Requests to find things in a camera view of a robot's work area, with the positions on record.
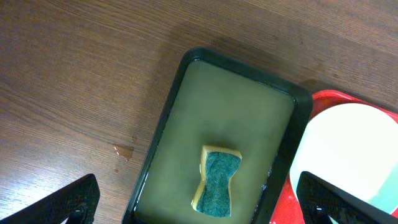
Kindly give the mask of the yellow green sponge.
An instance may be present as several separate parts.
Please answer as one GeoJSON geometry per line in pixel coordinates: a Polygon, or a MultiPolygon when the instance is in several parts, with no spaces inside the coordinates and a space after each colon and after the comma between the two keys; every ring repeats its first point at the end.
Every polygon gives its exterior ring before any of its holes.
{"type": "Polygon", "coordinates": [[[230,217],[231,179],[239,169],[242,155],[225,147],[202,146],[200,183],[191,202],[192,208],[216,218],[230,217]]]}

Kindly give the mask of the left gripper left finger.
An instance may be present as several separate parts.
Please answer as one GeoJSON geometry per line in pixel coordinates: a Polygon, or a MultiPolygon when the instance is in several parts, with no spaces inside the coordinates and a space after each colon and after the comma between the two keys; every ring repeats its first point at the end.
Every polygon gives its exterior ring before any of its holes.
{"type": "Polygon", "coordinates": [[[6,217],[1,223],[92,224],[100,199],[94,174],[87,174],[38,202],[6,217]]]}

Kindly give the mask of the mint green plate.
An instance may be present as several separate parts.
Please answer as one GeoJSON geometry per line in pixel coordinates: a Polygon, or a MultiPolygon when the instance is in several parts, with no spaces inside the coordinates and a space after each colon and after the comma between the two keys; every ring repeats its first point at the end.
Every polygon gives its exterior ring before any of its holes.
{"type": "Polygon", "coordinates": [[[293,189],[303,171],[392,214],[397,209],[397,122],[359,103],[322,111],[308,122],[294,157],[293,189]]]}

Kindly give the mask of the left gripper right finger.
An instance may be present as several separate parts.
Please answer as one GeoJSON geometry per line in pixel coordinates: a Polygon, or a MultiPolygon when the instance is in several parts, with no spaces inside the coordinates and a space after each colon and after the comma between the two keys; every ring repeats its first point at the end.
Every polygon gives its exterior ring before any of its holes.
{"type": "Polygon", "coordinates": [[[301,173],[296,193],[306,224],[397,224],[396,217],[307,171],[301,173]]]}

